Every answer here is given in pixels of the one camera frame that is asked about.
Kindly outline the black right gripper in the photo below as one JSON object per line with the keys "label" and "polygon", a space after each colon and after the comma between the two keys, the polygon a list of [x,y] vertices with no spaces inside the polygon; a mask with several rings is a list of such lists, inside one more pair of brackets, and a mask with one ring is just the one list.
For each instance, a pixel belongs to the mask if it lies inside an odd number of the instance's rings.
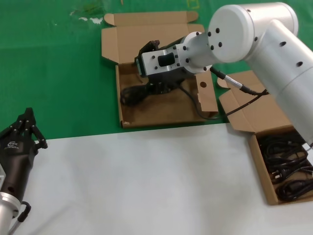
{"label": "black right gripper", "polygon": [[[149,41],[142,49],[140,49],[139,54],[141,55],[146,52],[158,50],[159,43],[159,40]],[[193,73],[185,68],[155,73],[148,76],[146,91],[148,94],[167,94],[176,89],[176,87],[165,83],[165,81],[182,82],[184,79],[191,76],[193,76]]]}

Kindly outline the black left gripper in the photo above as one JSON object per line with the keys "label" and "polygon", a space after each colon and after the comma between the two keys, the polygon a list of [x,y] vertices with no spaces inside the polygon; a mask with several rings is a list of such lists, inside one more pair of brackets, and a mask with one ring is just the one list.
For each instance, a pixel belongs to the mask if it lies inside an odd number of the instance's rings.
{"label": "black left gripper", "polygon": [[34,158],[40,148],[48,148],[46,139],[36,126],[33,109],[26,108],[0,133],[0,164],[5,172],[1,192],[23,199]]}

